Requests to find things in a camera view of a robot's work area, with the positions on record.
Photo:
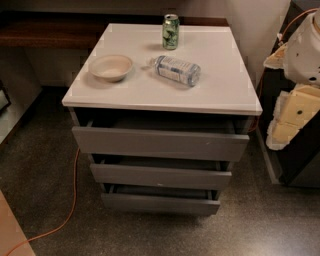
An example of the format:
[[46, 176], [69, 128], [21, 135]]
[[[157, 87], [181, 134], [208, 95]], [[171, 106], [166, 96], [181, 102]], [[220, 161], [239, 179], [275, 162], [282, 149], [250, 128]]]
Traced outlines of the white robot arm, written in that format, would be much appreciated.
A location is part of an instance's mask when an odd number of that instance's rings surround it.
[[282, 150], [320, 111], [320, 9], [309, 14], [263, 65], [282, 69], [295, 83], [290, 92], [280, 92], [267, 129], [268, 148]]

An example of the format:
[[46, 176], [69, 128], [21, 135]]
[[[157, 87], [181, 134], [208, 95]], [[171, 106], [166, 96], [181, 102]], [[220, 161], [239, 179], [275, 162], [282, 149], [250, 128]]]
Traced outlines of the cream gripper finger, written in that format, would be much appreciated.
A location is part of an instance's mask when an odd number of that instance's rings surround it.
[[274, 53], [265, 59], [263, 66], [269, 69], [283, 69], [286, 51], [287, 44], [284, 43]]
[[281, 91], [267, 129], [267, 147], [284, 149], [319, 111], [318, 86], [297, 84], [290, 92]]

